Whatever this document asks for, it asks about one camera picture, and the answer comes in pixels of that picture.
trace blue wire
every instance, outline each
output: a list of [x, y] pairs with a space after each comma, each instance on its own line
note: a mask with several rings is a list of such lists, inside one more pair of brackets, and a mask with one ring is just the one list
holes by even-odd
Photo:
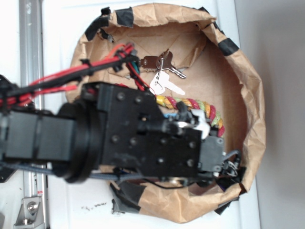
[[137, 73], [140, 73], [138, 66], [135, 64], [135, 62], [132, 62], [132, 66], [137, 71]]

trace cable tie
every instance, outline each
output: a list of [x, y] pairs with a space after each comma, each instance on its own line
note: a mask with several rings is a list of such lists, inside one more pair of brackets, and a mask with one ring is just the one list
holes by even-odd
[[125, 52], [125, 50], [117, 50], [117, 51], [115, 52], [115, 55], [114, 55], [114, 56], [117, 56], [117, 57], [120, 59], [120, 61], [121, 61], [122, 59], [124, 59], [124, 58], [126, 58], [126, 57], [128, 56], [128, 53]]
[[92, 65], [91, 65], [91, 63], [90, 63], [90, 60], [89, 60], [89, 59], [80, 59], [80, 61], [82, 62], [82, 64], [86, 64], [86, 65], [89, 66], [89, 69], [88, 69], [88, 70], [89, 70], [88, 76], [93, 76], [94, 71], [91, 70]]

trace white plastic piece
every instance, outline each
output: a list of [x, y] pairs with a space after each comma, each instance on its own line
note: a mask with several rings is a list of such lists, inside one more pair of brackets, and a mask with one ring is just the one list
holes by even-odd
[[193, 115], [198, 117], [199, 125], [196, 126], [194, 129], [195, 130], [201, 130], [201, 139], [204, 140], [206, 137], [209, 135], [211, 127], [210, 125], [206, 122], [205, 119], [205, 114], [203, 110], [199, 109], [191, 109], [191, 112]]

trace metal bracket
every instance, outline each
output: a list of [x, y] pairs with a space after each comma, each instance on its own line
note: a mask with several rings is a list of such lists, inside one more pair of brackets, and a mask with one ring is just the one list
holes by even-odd
[[23, 198], [14, 229], [45, 229], [41, 197]]

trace black tape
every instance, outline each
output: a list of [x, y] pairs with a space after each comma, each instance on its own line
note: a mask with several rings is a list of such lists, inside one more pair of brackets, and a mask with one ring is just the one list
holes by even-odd
[[220, 49], [220, 51], [223, 53], [224, 56], [229, 56], [239, 50], [238, 46], [230, 38], [227, 38], [222, 42], [219, 42], [218, 48]]
[[120, 190], [117, 190], [113, 184], [110, 184], [113, 193], [113, 212], [139, 213], [141, 207], [138, 206], [140, 198], [144, 192], [145, 186], [122, 182]]
[[216, 180], [218, 186], [225, 192], [231, 185], [241, 183], [246, 171], [245, 167], [241, 167], [236, 177], [223, 177]]
[[103, 37], [104, 39], [108, 39], [109, 34], [106, 33], [105, 30], [101, 29], [101, 30], [100, 30], [100, 33], [101, 33], [101, 35], [102, 35], [102, 37]]
[[226, 210], [228, 207], [230, 207], [230, 204], [232, 203], [232, 201], [238, 201], [238, 200], [239, 200], [239, 197], [236, 197], [228, 202], [220, 204], [218, 206], [218, 209], [216, 209], [214, 212], [216, 212], [218, 215], [221, 215], [224, 212], [224, 210]]
[[109, 14], [111, 14], [110, 7], [106, 7], [106, 8], [101, 9], [101, 14], [102, 14], [102, 16], [103, 16], [103, 15], [109, 15]]
[[133, 11], [132, 8], [116, 10], [118, 24], [126, 27], [133, 27]]
[[201, 10], [201, 11], [204, 11], [204, 12], [209, 13], [209, 11], [207, 11], [207, 10], [206, 10], [206, 8], [205, 8], [205, 7], [203, 7], [203, 6], [202, 6], [202, 7], [200, 7], [198, 10]]
[[91, 41], [99, 28], [109, 25], [109, 16], [96, 18], [86, 29], [85, 35], [88, 41]]
[[219, 26], [217, 25], [217, 23], [216, 23], [215, 21], [213, 22], [213, 24], [214, 24], [214, 26], [215, 26], [216, 29], [218, 29], [223, 35], [225, 35], [224, 31], [222, 31], [222, 30], [219, 28]]

